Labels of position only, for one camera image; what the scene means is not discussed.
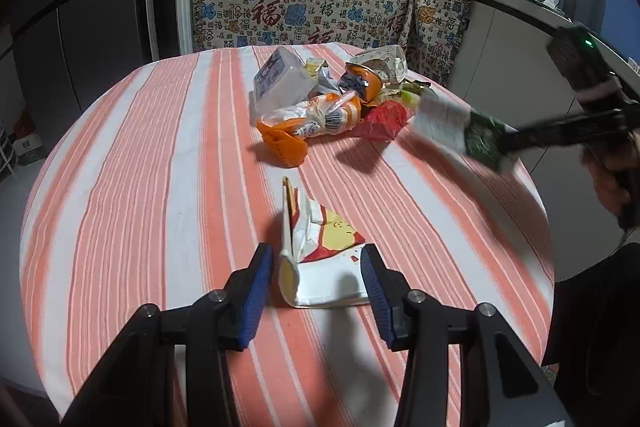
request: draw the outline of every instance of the floor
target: floor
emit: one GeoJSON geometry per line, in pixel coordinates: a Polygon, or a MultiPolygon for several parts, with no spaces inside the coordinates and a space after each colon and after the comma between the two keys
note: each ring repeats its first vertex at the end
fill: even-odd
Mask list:
{"type": "Polygon", "coordinates": [[[15,176],[0,182],[0,377],[41,394],[20,301],[18,254],[22,214],[43,163],[16,166],[15,176]]]}

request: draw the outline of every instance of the striped tablecloth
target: striped tablecloth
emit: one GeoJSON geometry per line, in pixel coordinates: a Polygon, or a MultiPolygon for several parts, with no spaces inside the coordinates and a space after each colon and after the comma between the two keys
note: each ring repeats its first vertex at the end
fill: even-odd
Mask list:
{"type": "MultiPolygon", "coordinates": [[[[292,49],[325,58],[334,78],[358,51],[292,49]]],[[[61,415],[140,304],[191,304],[244,267],[258,241],[279,251],[284,174],[375,242],[412,287],[446,305],[494,303],[540,361],[554,273],[545,211],[522,164],[501,178],[404,129],[388,145],[314,139],[302,166],[282,169],[248,112],[252,78],[273,50],[148,64],[49,155],[24,217],[20,283],[36,366],[61,415]]],[[[176,356],[175,389],[184,391],[184,350],[176,356]]],[[[386,349],[368,306],[298,310],[274,291],[250,348],[229,359],[245,426],[388,427],[406,353],[386,349]]],[[[449,359],[455,426],[457,349],[449,359]]]]}

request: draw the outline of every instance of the red plastic bag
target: red plastic bag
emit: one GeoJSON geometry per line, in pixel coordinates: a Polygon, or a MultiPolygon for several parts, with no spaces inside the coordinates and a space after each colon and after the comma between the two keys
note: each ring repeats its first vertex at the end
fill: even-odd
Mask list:
{"type": "Polygon", "coordinates": [[[367,138],[380,142],[391,142],[413,116],[411,110],[394,100],[386,100],[369,114],[351,131],[350,136],[367,138]]]}

